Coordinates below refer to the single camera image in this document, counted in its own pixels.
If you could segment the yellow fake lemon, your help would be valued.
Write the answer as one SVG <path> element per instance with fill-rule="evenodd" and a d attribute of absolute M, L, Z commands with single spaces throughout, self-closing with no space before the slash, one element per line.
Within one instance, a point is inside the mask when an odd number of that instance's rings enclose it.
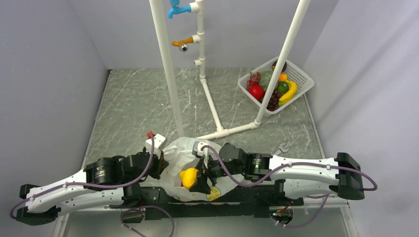
<path fill-rule="evenodd" d="M 190 189 L 197 182 L 197 174 L 199 170 L 196 168 L 188 168 L 179 173 L 181 182 L 185 186 L 184 188 Z"/>

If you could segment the white printed plastic bag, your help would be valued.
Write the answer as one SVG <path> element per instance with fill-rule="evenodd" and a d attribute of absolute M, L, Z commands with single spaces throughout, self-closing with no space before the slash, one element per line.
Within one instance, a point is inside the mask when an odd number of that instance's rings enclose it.
<path fill-rule="evenodd" d="M 181 179 L 179 173 L 188 168 L 193 168 L 198 163 L 199 159 L 192 155 L 192 149 L 196 141 L 204 142 L 220 151 L 221 146 L 205 139 L 196 139 L 181 137 L 163 149 L 164 160 L 169 162 L 161 174 L 159 180 L 150 176 L 141 183 L 142 186 L 147 187 L 161 187 L 169 196 L 182 202 L 189 201 L 214 201 L 221 200 L 221 197 L 226 195 L 237 187 L 228 176 L 217 178 L 216 185 L 211 187 L 210 194 L 202 194 L 197 192 L 190 192 L 181 186 Z"/>

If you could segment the red fake grapes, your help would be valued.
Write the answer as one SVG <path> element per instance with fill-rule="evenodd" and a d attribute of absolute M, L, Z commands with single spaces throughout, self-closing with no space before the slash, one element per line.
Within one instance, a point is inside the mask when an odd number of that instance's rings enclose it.
<path fill-rule="evenodd" d="M 251 74 L 249 79 L 247 80 L 246 90 L 249 91 L 253 85 L 259 84 L 259 81 L 260 81 L 260 72 Z"/>

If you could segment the yellow fake bananas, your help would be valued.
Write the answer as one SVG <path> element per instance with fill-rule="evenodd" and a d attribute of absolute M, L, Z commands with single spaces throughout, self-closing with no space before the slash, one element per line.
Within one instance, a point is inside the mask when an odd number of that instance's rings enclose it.
<path fill-rule="evenodd" d="M 279 98 L 279 101 L 278 101 L 279 106 L 282 106 L 288 103 L 291 99 L 294 98 L 297 92 L 297 84 L 294 81 L 286 80 L 285 82 L 288 84 L 289 90 Z"/>

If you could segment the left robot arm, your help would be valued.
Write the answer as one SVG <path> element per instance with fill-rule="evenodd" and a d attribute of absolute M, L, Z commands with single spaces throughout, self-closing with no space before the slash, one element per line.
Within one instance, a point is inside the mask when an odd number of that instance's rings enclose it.
<path fill-rule="evenodd" d="M 37 226 L 91 207 L 137 207 L 145 202 L 140 183 L 148 177 L 159 180 L 168 165 L 163 152 L 147 149 L 127 157 L 100 158 L 53 184 L 22 185 L 19 194 L 22 203 L 12 208 L 10 217 Z"/>

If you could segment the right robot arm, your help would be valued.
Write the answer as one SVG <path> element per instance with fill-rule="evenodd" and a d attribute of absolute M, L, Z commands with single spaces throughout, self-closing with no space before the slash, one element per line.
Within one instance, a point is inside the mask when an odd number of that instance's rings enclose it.
<path fill-rule="evenodd" d="M 230 143 L 219 151 L 196 142 L 192 154 L 198 164 L 180 172 L 181 184 L 190 192 L 210 194 L 210 185 L 228 176 L 244 188 L 264 181 L 278 183 L 272 198 L 278 205 L 307 196 L 337 195 L 362 200 L 366 188 L 360 164 L 348 153 L 318 160 L 285 158 L 279 155 L 247 153 Z"/>

